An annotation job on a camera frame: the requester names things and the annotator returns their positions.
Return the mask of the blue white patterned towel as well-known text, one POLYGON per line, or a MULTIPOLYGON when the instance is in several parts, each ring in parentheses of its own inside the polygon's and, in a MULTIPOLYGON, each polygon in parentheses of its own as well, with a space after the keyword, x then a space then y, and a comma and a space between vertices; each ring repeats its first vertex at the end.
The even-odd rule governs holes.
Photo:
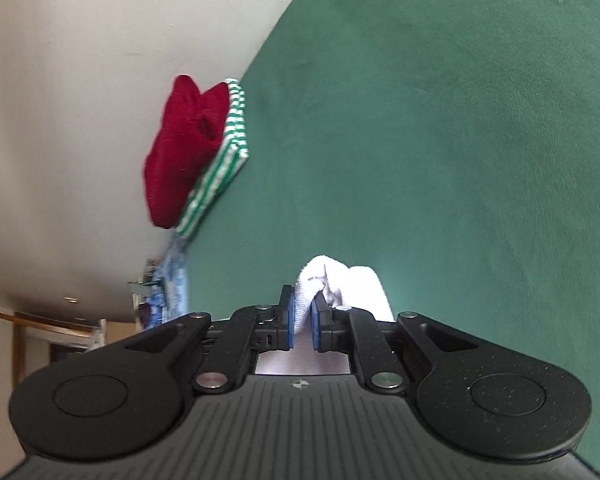
POLYGON ((188 312, 188 283, 186 244, 173 233, 161 261, 151 275, 148 298, 148 328, 154 328, 186 315, 188 312))

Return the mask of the green white striped garment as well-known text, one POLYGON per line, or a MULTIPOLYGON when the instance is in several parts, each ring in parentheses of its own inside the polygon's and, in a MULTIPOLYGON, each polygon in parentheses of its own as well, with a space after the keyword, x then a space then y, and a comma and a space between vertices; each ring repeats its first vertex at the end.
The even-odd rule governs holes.
POLYGON ((246 94, 239 81, 227 78, 228 113, 223 140, 210 164, 188 193, 174 232, 183 240, 191 240, 213 202, 226 190, 249 158, 246 135, 246 94))

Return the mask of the red folded sweater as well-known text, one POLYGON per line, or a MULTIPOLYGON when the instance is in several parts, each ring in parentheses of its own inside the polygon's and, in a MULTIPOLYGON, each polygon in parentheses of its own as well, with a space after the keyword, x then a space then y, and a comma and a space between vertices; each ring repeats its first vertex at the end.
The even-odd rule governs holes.
POLYGON ((218 154, 229 110, 230 90, 225 82, 202 92, 187 75, 174 79, 143 169, 154 226, 171 229, 178 222, 189 192, 218 154))

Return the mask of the green table cloth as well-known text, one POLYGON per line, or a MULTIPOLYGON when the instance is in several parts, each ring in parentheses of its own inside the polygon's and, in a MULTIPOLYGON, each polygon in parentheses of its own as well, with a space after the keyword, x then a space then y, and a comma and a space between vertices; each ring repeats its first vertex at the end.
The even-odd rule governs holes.
POLYGON ((190 307, 369 266, 394 310, 579 377, 600 470, 600 0, 294 0, 242 85, 250 157, 190 307))

